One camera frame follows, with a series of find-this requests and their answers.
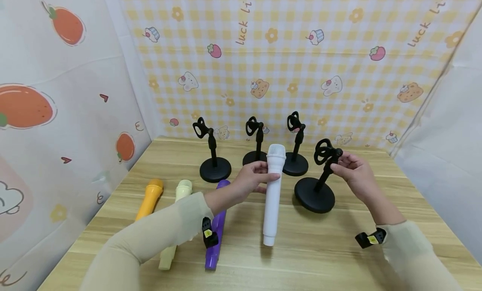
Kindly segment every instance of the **yellow toy microphone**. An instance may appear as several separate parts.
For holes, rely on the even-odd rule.
[[[176,201],[183,199],[192,194],[192,183],[189,180],[181,180],[176,188]],[[159,269],[169,270],[171,269],[171,263],[176,254],[177,246],[168,247],[161,252],[159,257]]]
[[[146,194],[144,195],[144,200],[142,201],[142,205],[139,208],[139,212],[137,212],[136,221],[140,218],[144,218],[145,216],[149,216],[152,214],[154,207],[156,206],[156,202],[161,196],[164,190],[164,184],[160,179],[152,179],[149,181],[148,186],[146,186]]]

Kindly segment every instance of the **table surface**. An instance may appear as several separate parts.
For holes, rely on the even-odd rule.
[[[269,144],[263,143],[267,152]],[[287,151],[292,144],[286,144]],[[229,160],[233,180],[253,141],[218,141],[219,157]],[[433,244],[435,253],[464,290],[481,290],[482,269],[468,250],[384,151],[343,148],[367,159],[378,184],[402,213],[415,221]],[[323,166],[313,160],[314,145],[303,143],[300,153],[310,168],[304,177],[318,178]],[[122,183],[104,203],[44,281],[40,290],[78,290],[82,279],[104,243],[130,225],[152,178],[164,181],[156,210],[174,203],[175,187],[182,179],[193,182],[194,192],[215,189],[203,181],[199,165],[210,157],[207,139],[158,138],[148,147]],[[294,198],[300,177],[283,175],[275,246],[263,246],[264,196],[251,194],[232,207],[226,224],[218,268],[204,270],[202,237],[177,247],[170,271],[158,269],[159,255],[141,267],[143,290],[402,290],[396,274],[384,260],[379,246],[362,250],[355,235],[375,230],[368,209],[345,181],[331,175],[336,204],[327,214],[314,214]]]

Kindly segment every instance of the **microphone stand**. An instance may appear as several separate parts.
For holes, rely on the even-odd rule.
[[[246,133],[253,136],[256,132],[256,151],[248,152],[242,159],[242,165],[252,163],[253,161],[266,161],[266,153],[261,151],[261,143],[263,142],[263,122],[256,121],[256,117],[250,117],[246,122]]]
[[[327,138],[317,143],[314,154],[315,163],[325,164],[320,179],[305,177],[295,185],[295,196],[304,208],[319,214],[331,211],[335,200],[333,191],[326,185],[326,180],[333,174],[330,165],[338,163],[342,154],[342,149],[333,148]]]
[[[286,162],[283,167],[283,173],[289,176],[302,176],[308,171],[308,161],[303,155],[298,154],[298,150],[305,136],[304,130],[306,125],[300,122],[298,111],[294,111],[288,116],[287,125],[289,131],[299,130],[296,133],[293,152],[286,152]]]
[[[208,145],[211,151],[211,158],[205,160],[201,164],[201,167],[199,168],[201,178],[210,183],[217,183],[228,178],[231,174],[231,164],[226,159],[216,156],[214,129],[208,128],[202,117],[197,119],[197,123],[193,123],[192,126],[198,138],[203,138],[206,134],[209,135]]]

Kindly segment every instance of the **beige sleeve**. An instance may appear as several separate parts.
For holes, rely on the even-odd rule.
[[[134,222],[105,243],[80,290],[140,290],[140,265],[163,249],[196,236],[204,217],[212,220],[213,213],[198,192]]]
[[[414,222],[377,227],[387,232],[382,244],[385,259],[409,290],[462,290]]]

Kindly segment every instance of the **yellow checkered backdrop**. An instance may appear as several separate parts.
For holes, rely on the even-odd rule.
[[[121,0],[165,135],[391,149],[481,0]]]

